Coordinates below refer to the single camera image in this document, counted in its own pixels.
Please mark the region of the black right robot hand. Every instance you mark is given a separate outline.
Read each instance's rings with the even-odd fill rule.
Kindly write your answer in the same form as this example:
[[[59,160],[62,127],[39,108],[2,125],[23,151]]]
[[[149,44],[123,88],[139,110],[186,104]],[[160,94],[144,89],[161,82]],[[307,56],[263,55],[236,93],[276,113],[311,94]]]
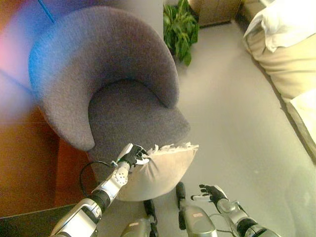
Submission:
[[[217,205],[218,201],[220,201],[221,199],[228,200],[224,191],[217,185],[209,186],[205,184],[200,184],[199,188],[200,188],[201,194],[192,195],[191,200],[212,202],[215,205]]]

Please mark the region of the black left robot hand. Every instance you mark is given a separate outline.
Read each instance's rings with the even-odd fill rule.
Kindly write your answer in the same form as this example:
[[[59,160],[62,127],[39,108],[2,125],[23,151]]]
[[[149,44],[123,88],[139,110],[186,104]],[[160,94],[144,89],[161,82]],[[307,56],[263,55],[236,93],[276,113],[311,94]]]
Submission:
[[[119,154],[116,163],[126,162],[132,167],[136,165],[145,165],[149,163],[149,161],[148,153],[143,147],[129,143]]]

